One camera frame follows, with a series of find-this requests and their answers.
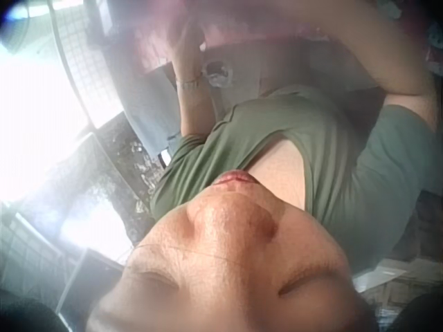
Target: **woman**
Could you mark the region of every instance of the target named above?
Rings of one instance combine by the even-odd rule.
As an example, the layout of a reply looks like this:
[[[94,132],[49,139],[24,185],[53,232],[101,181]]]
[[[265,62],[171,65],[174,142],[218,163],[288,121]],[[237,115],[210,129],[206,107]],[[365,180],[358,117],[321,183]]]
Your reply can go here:
[[[364,147],[320,93],[290,86],[215,124],[192,26],[172,30],[183,140],[159,183],[158,223],[90,331],[373,331],[352,275],[399,240],[435,131],[431,78],[360,0],[260,2],[339,39],[386,91]]]

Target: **wrist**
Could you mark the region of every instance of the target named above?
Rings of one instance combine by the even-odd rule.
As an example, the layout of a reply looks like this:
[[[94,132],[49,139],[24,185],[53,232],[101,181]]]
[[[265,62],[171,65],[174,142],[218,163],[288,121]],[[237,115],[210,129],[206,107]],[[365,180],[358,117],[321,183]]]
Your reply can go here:
[[[172,63],[175,72],[175,78],[180,82],[191,82],[201,76],[202,65],[191,64],[188,66],[182,66]]]

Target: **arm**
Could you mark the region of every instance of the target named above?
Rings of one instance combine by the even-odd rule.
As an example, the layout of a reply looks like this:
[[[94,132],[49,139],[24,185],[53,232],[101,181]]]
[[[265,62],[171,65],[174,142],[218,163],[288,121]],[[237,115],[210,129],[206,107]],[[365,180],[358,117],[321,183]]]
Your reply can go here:
[[[385,105],[410,109],[435,131],[432,77],[419,50],[364,0],[280,0],[285,12],[340,40],[386,93]]]
[[[213,101],[208,83],[201,77],[201,52],[199,41],[202,31],[191,22],[178,20],[168,36],[171,45],[172,65],[179,95],[181,135],[207,136],[215,125]],[[183,89],[181,82],[198,82],[192,89]]]

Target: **hand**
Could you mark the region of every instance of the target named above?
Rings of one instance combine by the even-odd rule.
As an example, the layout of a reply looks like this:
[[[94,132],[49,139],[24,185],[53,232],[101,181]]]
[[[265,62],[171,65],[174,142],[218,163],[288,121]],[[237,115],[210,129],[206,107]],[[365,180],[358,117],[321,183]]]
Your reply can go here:
[[[200,76],[200,45],[203,42],[203,30],[191,17],[179,15],[173,19],[168,28],[167,44],[178,80],[189,82]]]

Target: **lips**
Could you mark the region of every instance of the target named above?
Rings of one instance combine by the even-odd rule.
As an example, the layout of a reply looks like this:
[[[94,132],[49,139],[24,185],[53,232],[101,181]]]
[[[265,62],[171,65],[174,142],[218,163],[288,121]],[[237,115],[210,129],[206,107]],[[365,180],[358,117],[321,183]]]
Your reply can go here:
[[[221,185],[231,181],[245,182],[245,183],[259,183],[256,178],[250,175],[248,172],[235,170],[223,173],[219,176],[212,185]]]

